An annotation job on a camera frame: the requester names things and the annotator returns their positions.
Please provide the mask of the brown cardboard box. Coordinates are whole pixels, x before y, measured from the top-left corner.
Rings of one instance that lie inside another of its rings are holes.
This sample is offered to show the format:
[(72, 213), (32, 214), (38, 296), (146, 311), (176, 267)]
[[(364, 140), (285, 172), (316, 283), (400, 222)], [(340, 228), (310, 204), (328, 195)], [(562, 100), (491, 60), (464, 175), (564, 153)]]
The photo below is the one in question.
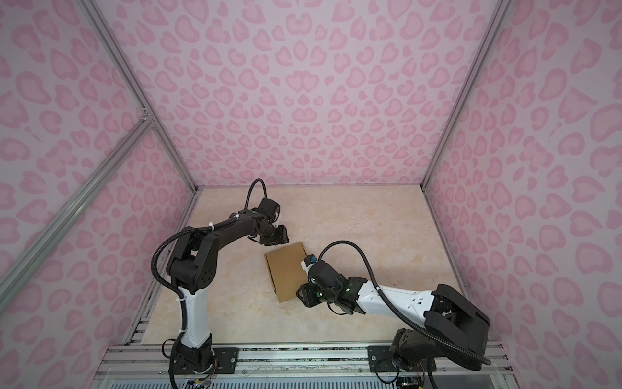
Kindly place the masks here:
[(307, 282), (307, 273), (301, 265), (306, 256), (301, 242), (282, 246), (265, 255), (278, 303), (296, 298), (297, 290)]

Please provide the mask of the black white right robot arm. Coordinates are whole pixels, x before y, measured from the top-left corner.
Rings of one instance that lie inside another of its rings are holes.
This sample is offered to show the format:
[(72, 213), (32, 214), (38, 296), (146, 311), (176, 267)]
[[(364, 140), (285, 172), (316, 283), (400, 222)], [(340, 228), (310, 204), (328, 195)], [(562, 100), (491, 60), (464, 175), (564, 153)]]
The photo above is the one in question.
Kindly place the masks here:
[(330, 264), (307, 256), (301, 263), (308, 282), (296, 296), (312, 308), (326, 303), (340, 314), (381, 314), (403, 321), (389, 348), (389, 363), (409, 371), (424, 361), (447, 358), (470, 371), (490, 366), (485, 356), (490, 319), (455, 288), (433, 291), (376, 286), (361, 277), (347, 278)]

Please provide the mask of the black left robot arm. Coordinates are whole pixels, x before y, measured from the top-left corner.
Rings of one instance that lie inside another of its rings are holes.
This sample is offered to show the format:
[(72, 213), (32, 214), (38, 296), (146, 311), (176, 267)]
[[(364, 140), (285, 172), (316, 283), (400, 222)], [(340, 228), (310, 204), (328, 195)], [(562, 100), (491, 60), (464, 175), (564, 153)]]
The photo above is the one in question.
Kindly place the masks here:
[(241, 238), (257, 239), (262, 246), (288, 243), (287, 229), (277, 224), (279, 216), (280, 205), (265, 197), (257, 207), (234, 212), (215, 225), (186, 227), (166, 242), (175, 246), (164, 286), (178, 296), (181, 310), (180, 334), (169, 357), (171, 375), (215, 372), (207, 290), (216, 276), (219, 252)]

